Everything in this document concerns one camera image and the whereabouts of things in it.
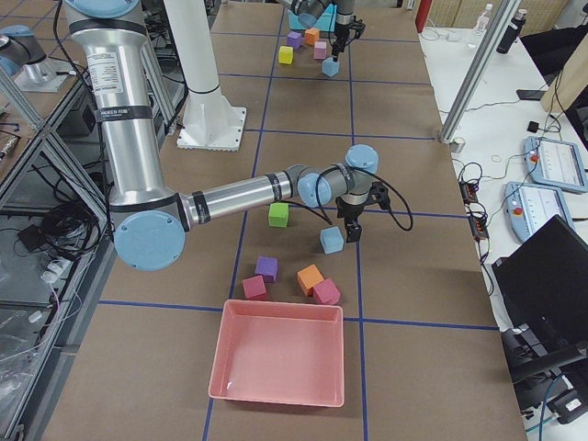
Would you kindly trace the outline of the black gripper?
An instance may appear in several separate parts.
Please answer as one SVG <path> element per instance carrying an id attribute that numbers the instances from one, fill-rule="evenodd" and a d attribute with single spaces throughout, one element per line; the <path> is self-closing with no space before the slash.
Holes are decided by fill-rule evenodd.
<path id="1" fill-rule="evenodd" d="M 365 29 L 364 20 L 356 15 L 336 16 L 334 40 L 329 38 L 332 45 L 332 57 L 335 62 L 338 61 L 340 53 L 345 51 L 345 46 L 348 46 L 353 40 L 358 40 L 365 32 Z"/>
<path id="2" fill-rule="evenodd" d="M 373 182 L 365 193 L 350 193 L 336 199 L 337 218 L 345 222 L 347 243 L 360 241 L 362 227 L 358 223 L 358 218 L 365 207 L 374 204 L 382 210 L 389 210 L 389 190 L 380 182 Z"/>

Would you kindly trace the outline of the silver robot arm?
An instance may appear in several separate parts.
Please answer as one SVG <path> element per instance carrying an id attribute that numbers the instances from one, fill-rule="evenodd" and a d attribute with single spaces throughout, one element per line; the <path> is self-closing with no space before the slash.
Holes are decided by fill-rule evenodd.
<path id="1" fill-rule="evenodd" d="M 221 92 L 205 6 L 168 1 L 164 7 L 187 86 L 179 145 L 237 150 L 246 111 Z M 174 191 L 164 181 L 142 64 L 149 37 L 141 4 L 68 1 L 64 9 L 72 38 L 85 51 L 96 120 L 107 140 L 114 178 L 108 217 L 118 256 L 128 266 L 166 268 L 181 255 L 194 227 L 291 198 L 311 208 L 334 203 L 347 241 L 355 242 L 363 209 L 385 202 L 384 183 L 376 175 L 378 153 L 364 144 L 351 147 L 341 163 L 323 170 L 298 164 L 204 191 Z"/>
<path id="2" fill-rule="evenodd" d="M 335 62 L 350 42 L 359 39 L 365 31 L 364 21 L 354 14 L 354 0 L 277 0 L 277 2 L 296 15 L 304 28 L 313 28 L 327 7 L 336 5 L 333 15 L 335 41 L 331 43 L 332 58 Z"/>

